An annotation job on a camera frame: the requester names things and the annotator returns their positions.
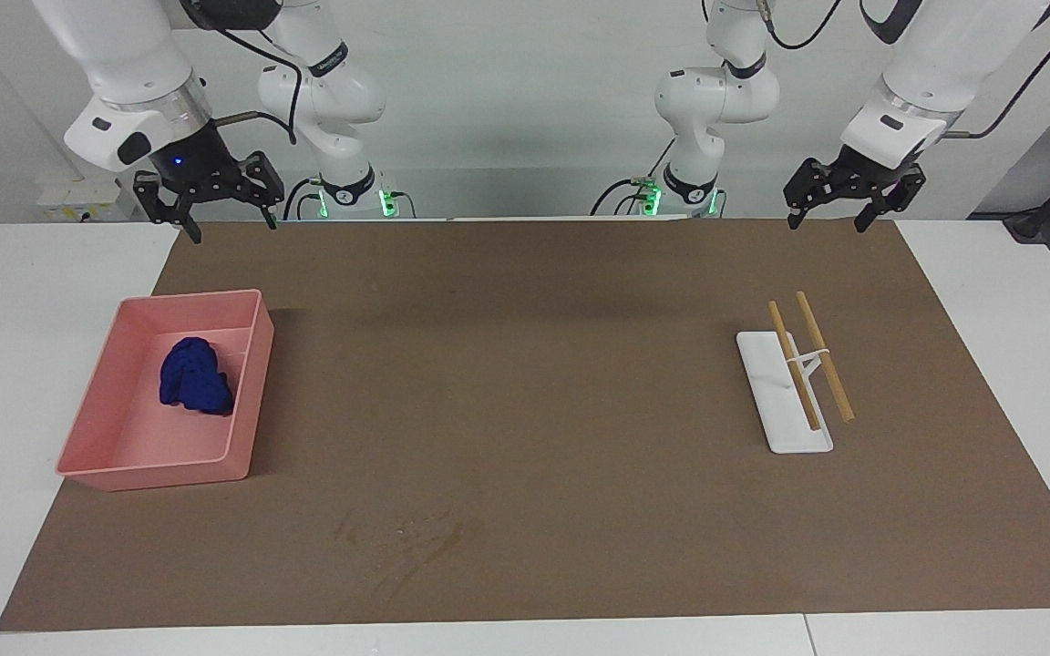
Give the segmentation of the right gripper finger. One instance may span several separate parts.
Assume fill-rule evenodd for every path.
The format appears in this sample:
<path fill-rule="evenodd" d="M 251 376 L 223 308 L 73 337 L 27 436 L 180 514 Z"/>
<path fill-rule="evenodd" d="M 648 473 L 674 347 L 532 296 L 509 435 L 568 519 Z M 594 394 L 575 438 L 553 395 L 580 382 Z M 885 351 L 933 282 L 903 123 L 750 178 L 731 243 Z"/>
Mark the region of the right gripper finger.
<path fill-rule="evenodd" d="M 169 204 L 161 198 L 160 175 L 134 175 L 133 194 L 147 219 L 154 224 L 169 224 L 178 227 L 193 244 L 201 244 L 200 224 L 193 220 L 191 211 L 196 203 L 196 194 L 192 191 L 180 192 L 174 203 Z"/>
<path fill-rule="evenodd" d="M 259 208 L 268 229 L 278 228 L 274 209 L 284 202 L 284 179 L 265 153 L 251 153 L 247 158 L 247 178 L 254 182 L 253 204 Z"/>

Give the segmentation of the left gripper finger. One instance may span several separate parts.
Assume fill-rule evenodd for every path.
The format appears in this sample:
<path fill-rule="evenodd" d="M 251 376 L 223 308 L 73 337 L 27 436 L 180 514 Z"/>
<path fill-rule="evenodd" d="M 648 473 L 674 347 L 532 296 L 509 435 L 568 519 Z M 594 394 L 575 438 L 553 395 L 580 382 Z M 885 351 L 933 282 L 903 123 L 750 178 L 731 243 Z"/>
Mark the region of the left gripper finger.
<path fill-rule="evenodd" d="M 835 191 L 837 170 L 832 163 L 804 160 L 783 189 L 788 204 L 788 227 L 796 230 L 808 212 L 838 198 Z"/>
<path fill-rule="evenodd" d="M 924 186 L 925 181 L 921 168 L 911 168 L 908 173 L 901 175 L 892 183 L 891 190 L 881 190 L 879 186 L 872 184 L 870 194 L 867 196 L 868 203 L 855 217 L 857 233 L 866 232 L 872 227 L 872 223 L 887 215 L 887 213 L 905 211 Z"/>

